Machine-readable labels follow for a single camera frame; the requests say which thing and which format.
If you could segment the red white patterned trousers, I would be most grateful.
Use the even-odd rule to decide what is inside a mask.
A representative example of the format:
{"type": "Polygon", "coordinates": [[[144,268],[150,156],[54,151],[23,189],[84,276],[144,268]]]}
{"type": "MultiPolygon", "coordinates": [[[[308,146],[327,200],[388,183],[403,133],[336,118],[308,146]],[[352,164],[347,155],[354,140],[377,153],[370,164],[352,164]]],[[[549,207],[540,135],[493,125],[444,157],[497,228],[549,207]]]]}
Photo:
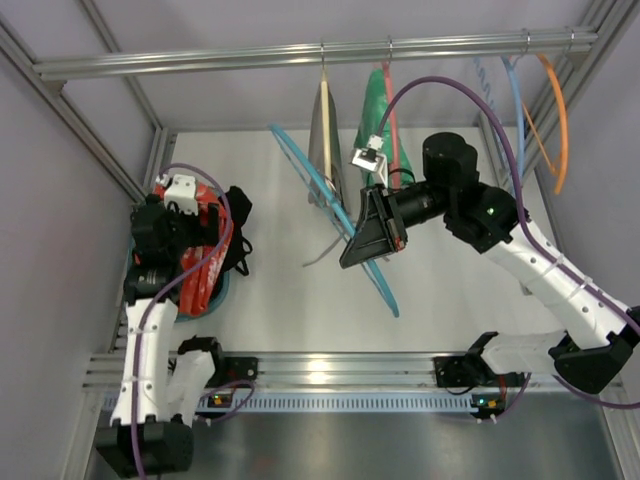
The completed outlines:
{"type": "MultiPolygon", "coordinates": [[[[185,319],[195,319],[204,315],[210,309],[211,302],[216,299],[215,290],[220,278],[224,276],[222,266],[233,227],[226,195],[212,186],[196,181],[198,211],[204,210],[208,203],[215,203],[221,207],[221,235],[214,247],[187,247],[180,256],[181,269],[190,272],[180,284],[178,311],[179,316],[185,319]]],[[[157,187],[155,182],[153,193],[160,197],[163,204],[160,192],[161,188],[157,187]]]]}

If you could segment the teal blue hanger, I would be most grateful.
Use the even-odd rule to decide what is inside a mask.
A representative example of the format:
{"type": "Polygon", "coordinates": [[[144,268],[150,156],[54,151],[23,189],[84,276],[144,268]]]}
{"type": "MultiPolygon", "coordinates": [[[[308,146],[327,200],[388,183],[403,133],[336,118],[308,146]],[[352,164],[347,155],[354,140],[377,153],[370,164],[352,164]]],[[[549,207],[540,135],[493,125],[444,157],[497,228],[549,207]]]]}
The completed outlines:
{"type": "MultiPolygon", "coordinates": [[[[341,206],[338,197],[332,192],[326,180],[313,167],[300,147],[279,125],[269,124],[268,129],[285,157],[302,179],[312,196],[312,200],[331,222],[339,235],[339,239],[347,244],[355,235],[355,224],[341,206]]],[[[377,262],[375,260],[367,260],[361,264],[361,268],[382,297],[393,317],[398,318],[400,316],[398,303],[377,262]]]]}

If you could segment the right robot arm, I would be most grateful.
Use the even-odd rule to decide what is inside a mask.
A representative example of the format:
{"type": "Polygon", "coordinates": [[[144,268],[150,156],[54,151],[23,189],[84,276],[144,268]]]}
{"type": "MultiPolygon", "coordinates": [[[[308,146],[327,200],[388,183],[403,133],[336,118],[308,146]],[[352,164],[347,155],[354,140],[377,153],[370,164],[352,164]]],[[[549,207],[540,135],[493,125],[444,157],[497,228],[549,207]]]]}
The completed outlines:
{"type": "Polygon", "coordinates": [[[579,272],[516,196],[481,182],[477,157],[461,135],[436,133],[422,143],[423,181],[361,189],[341,267],[403,250],[409,228],[440,217],[453,237],[510,273],[561,325],[541,334],[482,334],[460,358],[471,384],[487,385],[500,375],[548,374],[583,395],[601,393],[639,344],[638,308],[611,298],[579,272]]]}

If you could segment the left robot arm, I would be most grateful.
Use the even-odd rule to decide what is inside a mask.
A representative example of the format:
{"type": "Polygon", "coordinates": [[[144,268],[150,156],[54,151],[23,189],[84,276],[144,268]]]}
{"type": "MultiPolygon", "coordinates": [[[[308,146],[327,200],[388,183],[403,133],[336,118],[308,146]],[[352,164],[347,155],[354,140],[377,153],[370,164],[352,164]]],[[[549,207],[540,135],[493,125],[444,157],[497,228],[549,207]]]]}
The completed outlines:
{"type": "Polygon", "coordinates": [[[174,365],[169,351],[180,288],[196,270],[183,268],[184,253],[209,239],[220,253],[229,237],[218,228],[218,207],[210,205],[208,214],[201,218],[196,198],[169,193],[148,195],[131,214],[124,367],[109,425],[96,433],[98,453],[121,479],[184,472],[192,464],[192,423],[220,347],[213,337],[186,340],[174,365]]]}

